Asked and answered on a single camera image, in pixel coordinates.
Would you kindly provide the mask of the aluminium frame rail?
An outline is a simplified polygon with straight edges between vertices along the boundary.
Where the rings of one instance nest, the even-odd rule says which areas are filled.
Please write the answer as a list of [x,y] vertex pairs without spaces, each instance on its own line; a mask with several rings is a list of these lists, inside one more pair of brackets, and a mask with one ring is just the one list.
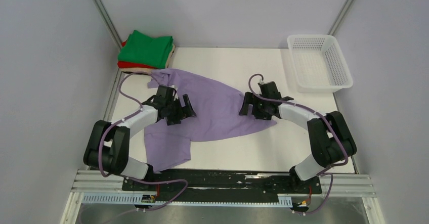
[[[304,197],[298,194],[279,194],[292,199],[292,207],[262,207],[262,208],[284,208],[288,209],[295,215],[308,216],[322,211],[329,200],[335,198],[361,198],[364,204],[364,213],[368,216],[372,223],[381,223],[381,210],[376,199],[371,179],[364,174],[351,173],[325,173],[318,177],[321,184],[321,194],[309,195]],[[71,192],[66,204],[61,223],[72,223],[78,219],[78,211],[80,209],[81,200],[84,194],[89,193],[121,193],[121,194],[144,194],[149,195],[150,200],[157,200],[155,191],[124,191],[122,190],[122,182],[131,180],[125,177],[111,175],[103,177],[95,170],[80,170],[77,172]],[[184,183],[183,188],[175,194],[170,200],[159,205],[166,208],[171,202],[175,201],[188,187],[188,182],[185,179],[177,179],[170,181],[171,183]],[[162,182],[154,182],[146,184],[152,186],[160,186]],[[135,208],[142,208],[144,205],[134,205]]]

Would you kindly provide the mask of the left corner metal post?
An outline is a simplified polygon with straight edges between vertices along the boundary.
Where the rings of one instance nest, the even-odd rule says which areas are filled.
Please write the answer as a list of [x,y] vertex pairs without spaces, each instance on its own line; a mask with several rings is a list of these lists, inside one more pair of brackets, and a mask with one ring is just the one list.
[[95,4],[96,8],[98,9],[105,25],[107,26],[107,29],[108,29],[110,35],[112,36],[113,41],[115,42],[115,44],[117,45],[117,47],[119,49],[122,49],[122,40],[120,39],[120,36],[119,36],[119,34],[118,34],[114,24],[113,24],[113,21],[111,20],[109,14],[108,14],[108,11],[105,8],[102,0],[93,0],[93,2]]

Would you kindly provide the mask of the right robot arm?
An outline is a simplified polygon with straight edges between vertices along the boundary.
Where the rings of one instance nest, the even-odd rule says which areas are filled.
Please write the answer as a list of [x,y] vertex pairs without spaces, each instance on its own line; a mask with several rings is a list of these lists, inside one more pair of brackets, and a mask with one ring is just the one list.
[[253,90],[244,94],[240,116],[250,113],[259,120],[277,117],[308,132],[311,153],[290,170],[289,185],[293,191],[304,191],[310,179],[334,166],[346,165],[349,158],[357,153],[355,141],[340,112],[324,114],[296,102],[292,97],[282,97],[273,81],[258,85],[259,94]]

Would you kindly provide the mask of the green folded t shirt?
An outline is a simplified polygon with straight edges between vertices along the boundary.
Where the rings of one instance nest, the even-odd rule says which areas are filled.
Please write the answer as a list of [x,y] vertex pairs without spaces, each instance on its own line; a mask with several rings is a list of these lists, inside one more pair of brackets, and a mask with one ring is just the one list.
[[134,30],[126,39],[117,59],[118,61],[164,69],[167,68],[173,50],[174,38],[171,35],[151,37]]

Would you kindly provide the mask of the purple t shirt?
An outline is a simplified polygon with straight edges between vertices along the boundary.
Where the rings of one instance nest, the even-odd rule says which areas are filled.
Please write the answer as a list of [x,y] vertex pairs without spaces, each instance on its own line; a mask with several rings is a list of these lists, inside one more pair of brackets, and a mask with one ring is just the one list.
[[224,83],[179,69],[152,72],[148,88],[159,84],[176,86],[179,96],[188,95],[196,117],[180,124],[166,120],[144,129],[147,163],[154,172],[164,171],[191,160],[191,143],[217,141],[260,132],[276,125],[274,120],[240,116],[244,94]]

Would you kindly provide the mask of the corner metal post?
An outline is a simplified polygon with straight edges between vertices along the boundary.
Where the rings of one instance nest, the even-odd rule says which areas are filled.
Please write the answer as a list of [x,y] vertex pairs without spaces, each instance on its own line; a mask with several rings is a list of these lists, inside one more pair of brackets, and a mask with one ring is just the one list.
[[110,35],[112,36],[113,41],[115,42],[115,44],[117,45],[117,47],[119,49],[122,49],[122,40],[120,39],[120,36],[119,36],[119,34],[118,34],[114,24],[113,24],[113,21],[111,20],[109,14],[108,14],[108,11],[105,8],[102,0],[93,0],[93,2],[95,4],[96,8],[98,9],[105,25],[107,26],[107,29],[108,29]]
[[328,35],[336,36],[355,0],[346,0],[335,18]]

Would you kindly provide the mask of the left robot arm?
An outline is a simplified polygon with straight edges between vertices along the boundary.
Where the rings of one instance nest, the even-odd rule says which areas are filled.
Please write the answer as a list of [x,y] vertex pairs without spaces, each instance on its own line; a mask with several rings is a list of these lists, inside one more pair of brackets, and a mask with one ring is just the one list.
[[182,120],[196,117],[189,96],[177,96],[173,87],[160,85],[156,94],[138,102],[135,112],[115,122],[97,121],[92,129],[83,155],[87,166],[98,168],[105,175],[117,175],[136,179],[142,190],[155,184],[153,167],[130,157],[130,140],[145,127],[165,121],[167,125],[180,124]]

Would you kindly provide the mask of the right corner metal post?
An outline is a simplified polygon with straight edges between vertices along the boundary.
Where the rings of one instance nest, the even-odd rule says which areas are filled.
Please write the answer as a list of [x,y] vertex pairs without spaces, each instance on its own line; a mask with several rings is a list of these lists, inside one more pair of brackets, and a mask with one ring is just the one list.
[[328,35],[336,36],[355,0],[346,0],[335,18]]

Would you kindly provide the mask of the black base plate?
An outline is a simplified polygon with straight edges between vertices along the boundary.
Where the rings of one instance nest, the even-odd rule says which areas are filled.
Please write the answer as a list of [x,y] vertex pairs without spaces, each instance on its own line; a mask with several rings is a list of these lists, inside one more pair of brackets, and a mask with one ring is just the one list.
[[287,172],[257,172],[202,169],[168,169],[155,173],[152,182],[162,182],[160,186],[141,184],[124,180],[124,191],[155,191],[157,200],[168,201],[177,194],[184,183],[171,183],[185,179],[186,190],[177,201],[243,201],[274,202],[279,194],[298,194],[307,197],[321,194],[318,177],[300,182]]

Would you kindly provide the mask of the white plastic basket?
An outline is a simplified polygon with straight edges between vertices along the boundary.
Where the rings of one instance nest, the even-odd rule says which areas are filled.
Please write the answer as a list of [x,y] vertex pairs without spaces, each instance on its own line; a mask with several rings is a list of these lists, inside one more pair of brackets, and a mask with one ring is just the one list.
[[334,93],[353,86],[337,39],[326,34],[296,34],[287,38],[297,91]]

